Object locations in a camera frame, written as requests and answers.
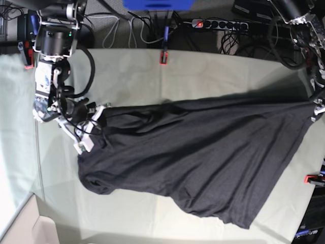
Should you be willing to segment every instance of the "red clamp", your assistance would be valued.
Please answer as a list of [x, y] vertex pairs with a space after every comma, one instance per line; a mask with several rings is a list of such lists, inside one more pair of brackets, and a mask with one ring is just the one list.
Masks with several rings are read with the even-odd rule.
[[34, 58], [33, 58], [33, 49], [29, 43], [29, 41], [19, 42], [18, 50], [22, 56], [22, 60], [25, 64], [25, 69], [34, 68]]
[[325, 187], [325, 177], [319, 175], [307, 175], [305, 177], [305, 183]]
[[161, 51], [160, 64], [161, 65], [167, 65], [167, 60], [168, 60], [168, 52], [167, 51]]

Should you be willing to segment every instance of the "table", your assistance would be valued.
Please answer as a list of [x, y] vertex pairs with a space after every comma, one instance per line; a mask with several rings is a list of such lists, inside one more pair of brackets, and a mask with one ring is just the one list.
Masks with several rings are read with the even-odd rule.
[[[170, 51], [167, 66], [159, 50], [94, 49], [96, 76], [88, 97], [98, 104], [136, 106], [219, 97], [254, 91], [265, 96], [305, 96], [303, 72], [244, 57]], [[90, 74], [86, 56], [70, 58], [70, 84], [81, 91]], [[56, 222], [61, 243], [291, 243], [314, 186], [306, 174], [319, 171], [325, 155], [323, 119], [306, 134], [249, 230], [182, 212], [171, 198], [117, 190], [100, 196], [79, 182], [77, 152], [56, 122], [38, 125], [42, 184], [40, 214]]]

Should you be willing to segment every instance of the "power strip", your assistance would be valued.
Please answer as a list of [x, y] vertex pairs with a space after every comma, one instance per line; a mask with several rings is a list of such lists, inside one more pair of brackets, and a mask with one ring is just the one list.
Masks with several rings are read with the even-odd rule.
[[216, 29], [219, 31], [241, 31], [247, 32], [249, 24], [240, 21], [226, 21], [226, 20], [192, 20], [192, 27], [196, 29]]

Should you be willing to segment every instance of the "black t-shirt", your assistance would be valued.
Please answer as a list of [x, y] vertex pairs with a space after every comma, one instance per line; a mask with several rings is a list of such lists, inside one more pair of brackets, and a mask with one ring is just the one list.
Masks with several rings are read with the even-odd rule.
[[92, 136], [79, 177], [98, 194], [169, 196], [187, 213], [248, 229], [312, 125], [314, 107], [238, 98], [106, 109], [105, 136]]

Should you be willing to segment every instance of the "blue box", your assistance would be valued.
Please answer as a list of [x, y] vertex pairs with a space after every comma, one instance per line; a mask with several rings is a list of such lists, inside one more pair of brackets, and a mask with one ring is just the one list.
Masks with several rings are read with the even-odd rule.
[[134, 10], [189, 10], [195, 0], [124, 0], [124, 6]]

